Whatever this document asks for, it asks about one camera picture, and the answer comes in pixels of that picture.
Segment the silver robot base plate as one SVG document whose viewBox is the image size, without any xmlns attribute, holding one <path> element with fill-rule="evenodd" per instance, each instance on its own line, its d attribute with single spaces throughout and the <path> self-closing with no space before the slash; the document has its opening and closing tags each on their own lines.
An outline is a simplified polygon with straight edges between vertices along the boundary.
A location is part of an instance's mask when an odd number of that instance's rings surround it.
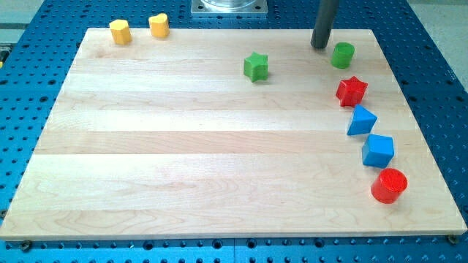
<svg viewBox="0 0 468 263">
<path fill-rule="evenodd" d="M 191 0 L 193 15 L 266 15 L 266 0 Z"/>
</svg>

